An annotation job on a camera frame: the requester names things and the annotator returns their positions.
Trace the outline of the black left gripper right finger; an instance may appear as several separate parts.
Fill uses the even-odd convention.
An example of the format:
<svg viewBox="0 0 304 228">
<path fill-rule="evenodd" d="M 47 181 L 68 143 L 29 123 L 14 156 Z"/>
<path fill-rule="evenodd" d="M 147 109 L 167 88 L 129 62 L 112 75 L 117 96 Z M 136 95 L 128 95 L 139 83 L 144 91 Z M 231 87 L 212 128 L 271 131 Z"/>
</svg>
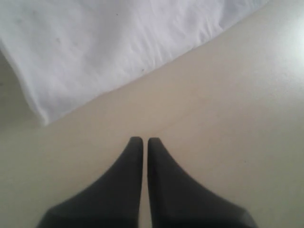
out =
<svg viewBox="0 0 304 228">
<path fill-rule="evenodd" d="M 195 181 L 159 138 L 148 140 L 147 178 L 154 228 L 256 228 L 249 212 Z"/>
</svg>

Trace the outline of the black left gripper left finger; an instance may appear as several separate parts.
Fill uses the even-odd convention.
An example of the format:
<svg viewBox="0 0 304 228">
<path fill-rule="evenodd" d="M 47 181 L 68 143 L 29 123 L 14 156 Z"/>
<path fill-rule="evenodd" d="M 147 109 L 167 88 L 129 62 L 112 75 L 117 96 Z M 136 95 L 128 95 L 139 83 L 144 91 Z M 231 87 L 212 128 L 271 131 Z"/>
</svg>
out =
<svg viewBox="0 0 304 228">
<path fill-rule="evenodd" d="M 50 208 L 39 228 L 137 228 L 143 140 L 131 137 L 115 163 L 92 185 Z"/>
</svg>

